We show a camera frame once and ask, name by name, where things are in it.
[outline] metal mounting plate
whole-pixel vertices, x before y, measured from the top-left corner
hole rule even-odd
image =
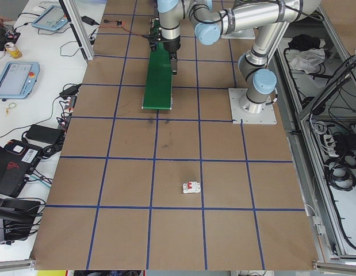
[[[229,34],[222,34],[222,39],[256,39],[253,29],[240,30]]]
[[[229,88],[229,99],[231,107],[231,117],[233,124],[240,124],[243,120],[244,124],[250,125],[275,125],[276,117],[272,105],[266,105],[259,114],[249,114],[242,110],[239,106],[239,99],[245,95],[248,89]]]

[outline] black power adapter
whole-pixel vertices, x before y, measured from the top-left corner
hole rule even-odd
[[[42,125],[31,125],[25,133],[29,140],[39,141],[50,145],[59,144],[64,139],[64,130],[48,128]]]
[[[84,23],[86,23],[86,24],[88,24],[88,25],[91,25],[91,26],[93,26],[93,25],[99,25],[99,23],[97,23],[97,22],[95,21],[95,19],[92,19],[92,18],[90,18],[90,17],[88,17],[88,16],[82,16],[81,19],[82,19],[82,21],[83,21]]]
[[[78,89],[80,88],[82,84],[79,85],[72,85],[68,88],[66,88],[65,90],[63,90],[62,92],[59,93],[59,96],[61,96],[63,99],[66,99],[68,96],[73,96],[76,93],[78,93]]]

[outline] small electronic component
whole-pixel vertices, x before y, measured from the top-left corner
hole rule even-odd
[[[200,193],[201,192],[201,184],[196,181],[188,181],[183,184],[183,193],[191,194],[191,193]]]

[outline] cardboard work surface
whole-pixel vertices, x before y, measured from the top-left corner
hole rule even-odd
[[[214,2],[214,9],[232,3]],[[141,110],[149,0],[114,0],[95,42],[32,251],[36,270],[310,270],[317,259],[280,115],[235,125],[252,41],[199,45],[183,22],[173,109]],[[183,194],[187,181],[198,194]]]

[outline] laptop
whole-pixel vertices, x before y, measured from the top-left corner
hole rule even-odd
[[[0,146],[0,194],[18,197],[41,159],[41,147],[18,140]]]

